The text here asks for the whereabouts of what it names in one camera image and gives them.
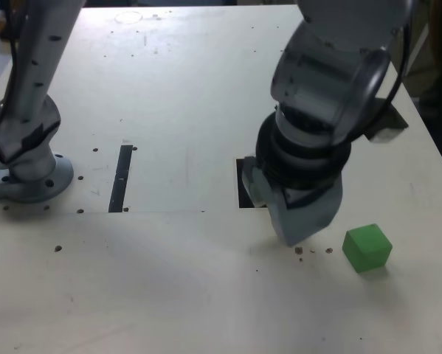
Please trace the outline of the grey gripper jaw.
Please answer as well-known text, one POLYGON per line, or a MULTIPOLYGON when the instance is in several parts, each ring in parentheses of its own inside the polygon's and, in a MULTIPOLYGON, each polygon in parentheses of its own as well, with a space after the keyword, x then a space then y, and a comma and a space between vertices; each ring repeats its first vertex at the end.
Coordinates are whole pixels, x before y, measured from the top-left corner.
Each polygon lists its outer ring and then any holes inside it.
POLYGON ((342 177, 318 199, 288 208, 286 197, 273 192, 266 205, 272 226, 284 246, 293 247, 330 225, 342 203, 342 177))
POLYGON ((266 207, 271 199, 272 189, 254 156, 243 161, 242 182, 254 207, 266 207))

